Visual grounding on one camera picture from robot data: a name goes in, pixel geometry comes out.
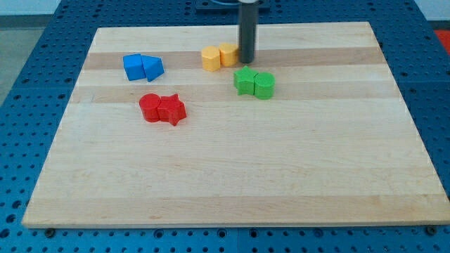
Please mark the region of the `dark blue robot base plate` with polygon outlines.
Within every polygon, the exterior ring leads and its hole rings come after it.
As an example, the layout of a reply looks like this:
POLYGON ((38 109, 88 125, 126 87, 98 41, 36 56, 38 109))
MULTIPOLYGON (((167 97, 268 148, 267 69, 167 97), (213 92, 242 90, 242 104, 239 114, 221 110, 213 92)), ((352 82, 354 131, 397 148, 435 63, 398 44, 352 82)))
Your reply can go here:
MULTIPOLYGON (((240 2, 238 0, 194 0, 193 5, 197 12, 236 12, 239 9, 240 2)), ((260 11, 269 11, 271 8, 271 0, 259 0, 258 6, 260 11)))

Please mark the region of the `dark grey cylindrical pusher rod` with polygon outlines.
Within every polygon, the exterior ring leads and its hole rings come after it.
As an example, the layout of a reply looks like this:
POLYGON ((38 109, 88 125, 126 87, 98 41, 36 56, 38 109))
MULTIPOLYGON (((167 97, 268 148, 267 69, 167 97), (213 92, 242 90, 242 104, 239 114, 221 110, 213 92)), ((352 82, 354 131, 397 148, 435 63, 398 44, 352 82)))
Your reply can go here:
POLYGON ((251 63, 255 58, 256 31, 259 17, 258 0, 239 0, 238 43, 240 62, 251 63))

